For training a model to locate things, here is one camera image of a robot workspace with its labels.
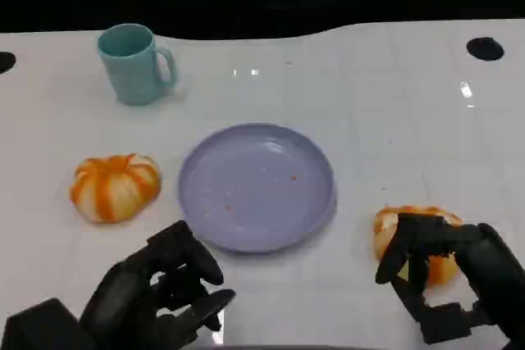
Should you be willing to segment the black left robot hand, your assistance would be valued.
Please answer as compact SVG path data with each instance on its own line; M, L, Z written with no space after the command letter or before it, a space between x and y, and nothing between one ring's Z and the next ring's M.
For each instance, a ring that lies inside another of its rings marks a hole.
M223 283L215 258L179 220L105 274L80 325L101 349L181 349L201 327L221 329L218 314L235 298Z

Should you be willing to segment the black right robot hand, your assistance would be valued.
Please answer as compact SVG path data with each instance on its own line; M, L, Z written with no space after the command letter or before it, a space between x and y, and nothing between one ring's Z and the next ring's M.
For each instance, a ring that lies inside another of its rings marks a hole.
M431 307L423 291L431 257L453 257L477 295L472 310L459 303ZM485 223L453 226L442 216L402 213L380 260L378 284L391 284L426 344L468 337L496 325L507 349L524 347L524 269L495 229Z

